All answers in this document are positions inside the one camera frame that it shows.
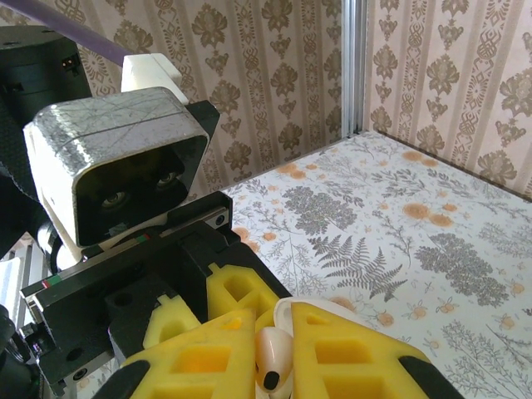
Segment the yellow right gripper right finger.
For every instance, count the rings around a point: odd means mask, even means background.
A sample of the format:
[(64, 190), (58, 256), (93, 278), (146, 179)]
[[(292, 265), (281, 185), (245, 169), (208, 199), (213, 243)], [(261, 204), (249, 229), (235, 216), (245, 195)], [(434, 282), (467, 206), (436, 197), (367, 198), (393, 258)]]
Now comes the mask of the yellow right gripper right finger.
[(291, 304), (293, 398), (461, 398), (419, 349), (310, 303)]

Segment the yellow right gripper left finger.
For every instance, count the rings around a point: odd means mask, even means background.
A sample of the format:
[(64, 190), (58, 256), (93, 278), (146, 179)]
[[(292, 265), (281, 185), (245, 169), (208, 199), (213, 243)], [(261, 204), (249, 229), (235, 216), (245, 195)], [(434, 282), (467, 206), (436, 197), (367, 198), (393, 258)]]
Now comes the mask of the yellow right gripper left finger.
[(138, 352), (96, 398), (255, 397), (255, 311), (234, 310)]

